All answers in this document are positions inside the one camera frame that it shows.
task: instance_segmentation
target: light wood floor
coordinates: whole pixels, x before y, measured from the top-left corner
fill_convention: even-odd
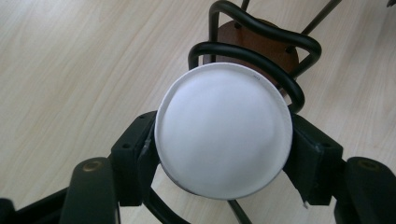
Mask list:
[[[81,161],[106,157],[188,71],[213,2],[0,1],[0,197],[22,208],[65,188]],[[301,32],[327,2],[252,0],[247,11]],[[344,159],[369,157],[395,173],[396,7],[387,2],[341,2],[311,34],[323,54],[298,82],[300,115],[340,143]],[[226,202],[179,189],[161,168],[153,187],[192,223],[236,223]],[[334,223],[333,202],[305,209],[283,173],[239,202],[254,223]],[[145,207],[121,216],[158,223]]]

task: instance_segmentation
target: white circular disc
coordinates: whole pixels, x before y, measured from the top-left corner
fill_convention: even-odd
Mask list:
[[[254,70],[210,63],[190,70],[157,113],[161,164],[181,188],[232,200],[273,180],[290,152],[292,125],[279,91]]]

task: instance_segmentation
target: floor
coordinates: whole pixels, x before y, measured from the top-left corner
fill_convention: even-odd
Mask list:
[[[213,2],[0,1],[0,196],[20,209],[68,186],[81,161],[108,156],[188,71]],[[312,32],[323,52],[298,78],[299,114],[341,144],[345,160],[372,158],[395,173],[396,7],[387,2],[342,1]],[[252,0],[247,12],[301,32],[327,3]],[[152,187],[189,222],[237,223],[226,202],[189,194],[161,167]],[[253,223],[335,223],[334,201],[306,209],[284,173],[239,202]],[[123,223],[159,223],[144,206],[120,212]]]

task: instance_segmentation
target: black wire loop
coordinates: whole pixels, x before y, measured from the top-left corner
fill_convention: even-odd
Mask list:
[[[297,82],[279,67],[279,65],[259,53],[235,45],[203,42],[195,45],[190,50],[189,68],[197,67],[199,56],[206,54],[232,57],[256,65],[271,76],[288,93],[291,99],[291,105],[289,105],[290,112],[297,113],[303,108],[305,103],[304,93]]]
[[[252,32],[266,36],[275,41],[286,43],[290,46],[298,47],[308,51],[308,55],[299,63],[299,65],[292,70],[289,75],[292,78],[297,78],[300,74],[305,72],[309,67],[316,63],[321,54],[321,46],[315,39],[291,31],[283,30],[275,26],[263,23],[241,9],[237,5],[229,1],[215,2],[209,9],[209,41],[218,41],[219,29],[219,14],[220,12],[234,19],[242,26],[248,28]],[[211,62],[216,60],[212,55]]]

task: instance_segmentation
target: brown wooden piece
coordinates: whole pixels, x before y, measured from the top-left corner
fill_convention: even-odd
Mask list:
[[[273,25],[271,22],[268,21],[262,22]],[[299,63],[296,49],[292,49],[290,53],[287,53],[285,49],[289,45],[269,39],[267,37],[263,37],[261,35],[257,35],[243,26],[240,28],[235,28],[235,21],[229,21],[220,26],[218,32],[218,41],[221,43],[232,44],[246,49],[254,50],[261,55],[267,57],[274,63],[278,64],[288,73]],[[205,55],[204,63],[209,62],[209,55]],[[217,56],[216,62],[242,64],[258,71],[260,74],[267,77],[274,85],[276,85],[276,82],[271,77],[269,77],[261,69],[250,63],[223,56]]]

